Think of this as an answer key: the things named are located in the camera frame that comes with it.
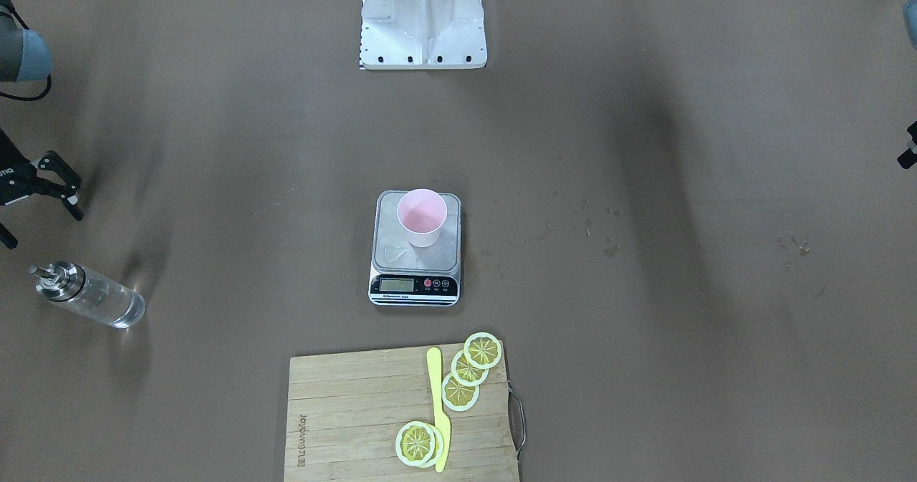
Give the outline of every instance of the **wooden cutting board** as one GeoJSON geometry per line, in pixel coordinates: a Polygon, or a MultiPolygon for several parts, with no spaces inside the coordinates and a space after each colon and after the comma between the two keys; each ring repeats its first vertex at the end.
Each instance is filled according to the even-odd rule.
{"type": "MultiPolygon", "coordinates": [[[[289,359],[284,482],[519,482],[504,359],[471,409],[455,413],[446,469],[409,468],[395,436],[411,420],[433,422],[429,346],[289,359]]],[[[462,344],[443,344],[443,377],[462,344]]]]}

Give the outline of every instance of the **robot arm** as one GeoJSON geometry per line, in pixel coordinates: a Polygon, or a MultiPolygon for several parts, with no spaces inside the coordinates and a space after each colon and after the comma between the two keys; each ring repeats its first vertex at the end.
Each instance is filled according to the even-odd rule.
{"type": "Polygon", "coordinates": [[[23,21],[12,0],[0,0],[0,81],[48,79],[48,86],[36,97],[20,97],[0,92],[13,100],[39,100],[50,91],[53,61],[45,39],[23,21]]]}
{"type": "MultiPolygon", "coordinates": [[[[908,28],[911,45],[917,49],[917,0],[911,0],[904,5],[904,24],[908,28]]],[[[908,149],[898,156],[898,165],[905,169],[912,168],[917,163],[917,122],[908,127],[908,133],[911,134],[908,149]]]]}
{"type": "MultiPolygon", "coordinates": [[[[76,221],[82,220],[82,211],[76,206],[77,191],[82,181],[71,166],[54,151],[29,162],[9,136],[0,130],[0,206],[13,204],[32,195],[49,196],[63,203],[76,221]],[[62,184],[39,176],[39,172],[53,172],[62,184]]],[[[7,228],[0,224],[0,243],[13,249],[19,243],[7,228]]]]}

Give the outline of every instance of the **metal handle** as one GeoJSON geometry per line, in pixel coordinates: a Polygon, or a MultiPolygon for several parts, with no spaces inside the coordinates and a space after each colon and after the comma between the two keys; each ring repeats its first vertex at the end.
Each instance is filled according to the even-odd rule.
{"type": "MultiPolygon", "coordinates": [[[[517,447],[517,460],[521,460],[522,449],[525,446],[525,439],[527,439],[528,436],[528,425],[525,424],[525,407],[523,407],[522,400],[520,400],[519,395],[515,393],[515,390],[513,390],[513,382],[507,380],[506,384],[510,388],[510,400],[515,400],[515,404],[517,404],[519,414],[519,427],[522,429],[522,439],[517,442],[515,437],[513,438],[513,444],[515,447],[517,447]]],[[[513,430],[513,416],[514,414],[510,413],[510,433],[512,433],[513,430]]]]}
{"type": "Polygon", "coordinates": [[[58,276],[55,273],[52,273],[52,271],[44,267],[32,266],[32,268],[29,269],[29,273],[35,274],[35,276],[41,277],[42,279],[58,280],[58,276]]]}

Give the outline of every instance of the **plastic cup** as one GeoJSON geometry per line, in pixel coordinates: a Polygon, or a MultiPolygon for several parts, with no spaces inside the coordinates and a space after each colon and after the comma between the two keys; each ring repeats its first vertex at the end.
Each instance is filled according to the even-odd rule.
{"type": "Polygon", "coordinates": [[[433,245],[446,223],[446,199],[426,188],[410,191],[398,201],[398,222],[407,231],[409,243],[433,245]]]}

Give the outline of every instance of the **water stain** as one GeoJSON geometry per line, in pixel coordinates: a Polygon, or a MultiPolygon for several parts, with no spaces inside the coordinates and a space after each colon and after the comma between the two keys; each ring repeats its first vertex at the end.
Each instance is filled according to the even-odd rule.
{"type": "Polygon", "coordinates": [[[809,247],[809,241],[802,241],[802,244],[800,244],[793,235],[789,235],[789,237],[793,240],[793,244],[800,250],[800,256],[806,256],[812,253],[812,248],[809,247]]]}
{"type": "Polygon", "coordinates": [[[551,234],[551,223],[548,221],[545,221],[544,222],[544,234],[538,237],[537,239],[535,239],[534,241],[541,241],[542,239],[544,239],[544,237],[547,237],[547,235],[550,235],[550,234],[551,234]]]}
{"type": "MultiPolygon", "coordinates": [[[[298,191],[298,189],[300,188],[302,188],[302,186],[294,186],[293,188],[288,188],[285,191],[282,191],[281,194],[279,195],[281,196],[281,198],[285,198],[289,195],[289,193],[298,191]]],[[[275,201],[272,201],[271,203],[266,204],[263,208],[260,208],[259,210],[256,210],[256,211],[252,211],[249,214],[246,214],[246,217],[254,217],[255,215],[258,215],[260,213],[267,213],[268,211],[271,210],[271,208],[277,208],[279,206],[283,206],[282,202],[279,201],[279,199],[275,199],[275,201]]]]}
{"type": "Polygon", "coordinates": [[[401,247],[386,247],[383,249],[383,258],[385,258],[386,262],[394,264],[399,261],[405,253],[407,253],[407,250],[401,247]]]}

